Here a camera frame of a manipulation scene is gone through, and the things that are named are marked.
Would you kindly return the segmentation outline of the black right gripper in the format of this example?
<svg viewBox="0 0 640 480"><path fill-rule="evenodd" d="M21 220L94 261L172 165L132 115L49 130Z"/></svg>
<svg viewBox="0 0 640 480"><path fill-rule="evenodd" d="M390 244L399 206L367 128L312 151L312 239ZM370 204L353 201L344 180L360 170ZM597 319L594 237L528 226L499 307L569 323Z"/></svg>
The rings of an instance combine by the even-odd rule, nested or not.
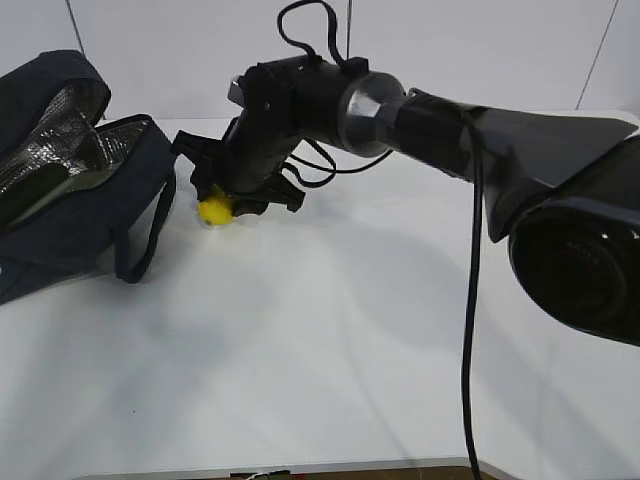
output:
<svg viewBox="0 0 640 480"><path fill-rule="evenodd" d="M190 182L198 200L214 195L215 187L232 199L232 216L262 215L270 204L296 212L305 193L282 174L283 164L302 137L276 121L241 114L232 119L220 139L179 131L171 151L189 159Z"/></svg>

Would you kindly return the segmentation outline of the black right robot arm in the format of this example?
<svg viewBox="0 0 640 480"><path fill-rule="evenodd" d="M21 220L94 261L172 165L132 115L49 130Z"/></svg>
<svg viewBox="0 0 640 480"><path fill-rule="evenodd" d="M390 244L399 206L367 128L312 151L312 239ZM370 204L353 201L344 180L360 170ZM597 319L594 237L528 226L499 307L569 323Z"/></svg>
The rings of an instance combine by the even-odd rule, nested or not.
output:
<svg viewBox="0 0 640 480"><path fill-rule="evenodd" d="M363 58L292 57L250 67L219 139L177 134L200 199L234 215L297 210L284 178L303 141L373 158L397 152L478 186L493 242L548 315L608 340L639 342L639 128L611 117L544 115L457 103L405 89Z"/></svg>

